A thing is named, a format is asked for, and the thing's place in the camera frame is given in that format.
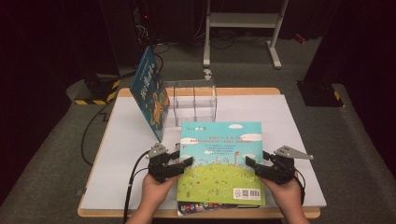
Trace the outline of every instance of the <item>book cover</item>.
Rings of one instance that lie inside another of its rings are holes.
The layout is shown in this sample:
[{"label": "book cover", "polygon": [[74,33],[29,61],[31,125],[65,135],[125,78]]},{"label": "book cover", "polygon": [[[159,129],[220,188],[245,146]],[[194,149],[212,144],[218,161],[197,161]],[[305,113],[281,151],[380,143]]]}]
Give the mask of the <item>book cover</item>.
[{"label": "book cover", "polygon": [[170,101],[150,47],[143,53],[130,90],[149,127],[161,142]]},{"label": "book cover", "polygon": [[180,217],[186,215],[193,215],[203,212],[215,211],[220,209],[237,208],[236,204],[229,203],[192,203],[192,202],[178,202],[177,214]]},{"label": "book cover", "polygon": [[194,162],[177,182],[177,201],[263,205],[263,183],[246,156],[263,161],[260,122],[183,122],[179,159]]}]

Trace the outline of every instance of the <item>barcode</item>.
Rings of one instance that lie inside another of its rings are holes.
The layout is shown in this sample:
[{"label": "barcode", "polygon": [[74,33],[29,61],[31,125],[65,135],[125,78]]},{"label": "barcode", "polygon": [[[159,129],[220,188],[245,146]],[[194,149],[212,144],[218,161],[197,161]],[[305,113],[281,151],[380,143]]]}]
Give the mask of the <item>barcode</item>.
[{"label": "barcode", "polygon": [[258,190],[253,189],[253,190],[250,191],[250,196],[252,196],[252,197],[260,197],[260,192]]},{"label": "barcode", "polygon": [[262,193],[259,189],[233,189],[233,198],[258,201],[262,199]]}]

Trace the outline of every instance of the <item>acrylic divider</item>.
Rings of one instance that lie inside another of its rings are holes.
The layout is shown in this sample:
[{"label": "acrylic divider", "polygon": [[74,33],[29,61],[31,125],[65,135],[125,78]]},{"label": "acrylic divider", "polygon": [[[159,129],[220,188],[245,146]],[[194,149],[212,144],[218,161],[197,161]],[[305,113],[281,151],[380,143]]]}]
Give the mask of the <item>acrylic divider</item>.
[{"label": "acrylic divider", "polygon": [[183,121],[215,121],[217,110],[216,85],[212,79],[166,81],[170,108],[175,122],[167,125],[181,126]]}]

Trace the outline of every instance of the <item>white table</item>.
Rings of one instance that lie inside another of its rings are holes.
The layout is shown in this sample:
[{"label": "white table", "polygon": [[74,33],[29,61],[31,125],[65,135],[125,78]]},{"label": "white table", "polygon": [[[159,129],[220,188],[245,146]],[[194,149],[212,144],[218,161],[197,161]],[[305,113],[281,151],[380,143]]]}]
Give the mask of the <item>white table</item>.
[{"label": "white table", "polygon": [[[217,88],[217,121],[261,121],[263,148],[273,153],[287,145],[305,152],[301,136],[291,116],[284,95],[274,88]],[[180,128],[173,125],[172,110],[168,115],[163,145],[174,150],[179,142]],[[122,89],[116,100],[97,153],[92,172],[83,195],[78,214],[82,217],[122,217],[128,182],[137,158],[149,150],[157,139],[146,123],[129,89]],[[310,161],[296,160],[296,167],[306,181],[305,215],[315,218],[326,201]],[[146,168],[143,159],[137,170]],[[141,183],[146,172],[136,176],[132,187],[129,208],[131,213],[140,202]],[[177,187],[174,186],[160,206],[155,217],[177,217]],[[187,216],[192,218],[278,218],[282,217],[270,192],[266,192],[266,205],[250,209],[225,209]]]}]

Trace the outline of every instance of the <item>robotic arm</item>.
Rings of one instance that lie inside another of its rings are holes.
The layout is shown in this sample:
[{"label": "robotic arm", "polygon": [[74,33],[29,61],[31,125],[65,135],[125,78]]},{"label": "robotic arm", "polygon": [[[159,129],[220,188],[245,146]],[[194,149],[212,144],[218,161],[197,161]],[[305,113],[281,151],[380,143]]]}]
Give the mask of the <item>robotic arm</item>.
[{"label": "robotic arm", "polygon": [[246,164],[254,169],[255,175],[269,179],[278,185],[286,184],[294,178],[296,171],[294,159],[313,160],[312,155],[307,155],[291,147],[280,147],[275,154],[263,151],[263,158],[273,163],[272,166],[258,164],[255,160],[246,157]]},{"label": "robotic arm", "polygon": [[161,143],[157,143],[146,156],[149,159],[148,173],[151,174],[158,182],[163,183],[167,178],[184,174],[184,169],[192,165],[193,157],[190,157],[180,163],[169,165],[170,160],[178,159],[179,151],[171,154],[167,153],[168,149]]}]

